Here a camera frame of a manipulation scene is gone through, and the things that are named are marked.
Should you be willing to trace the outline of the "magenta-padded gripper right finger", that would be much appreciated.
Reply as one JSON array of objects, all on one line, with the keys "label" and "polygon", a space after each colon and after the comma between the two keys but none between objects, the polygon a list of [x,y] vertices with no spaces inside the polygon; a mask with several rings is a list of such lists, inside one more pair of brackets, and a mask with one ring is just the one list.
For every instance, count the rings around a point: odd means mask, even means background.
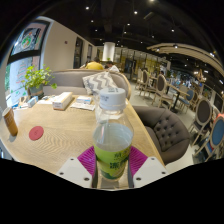
[{"label": "magenta-padded gripper right finger", "polygon": [[148,157],[135,147],[131,147],[128,160],[128,185],[130,188],[140,188],[168,174],[160,161]]}]

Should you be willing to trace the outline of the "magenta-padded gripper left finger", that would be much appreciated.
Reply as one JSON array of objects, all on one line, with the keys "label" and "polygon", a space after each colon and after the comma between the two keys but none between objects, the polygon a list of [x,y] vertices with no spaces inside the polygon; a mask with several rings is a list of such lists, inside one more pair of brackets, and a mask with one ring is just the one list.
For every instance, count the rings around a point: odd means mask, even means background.
[{"label": "magenta-padded gripper left finger", "polygon": [[96,188],[98,170],[94,147],[86,149],[78,157],[70,157],[56,175],[84,188]]}]

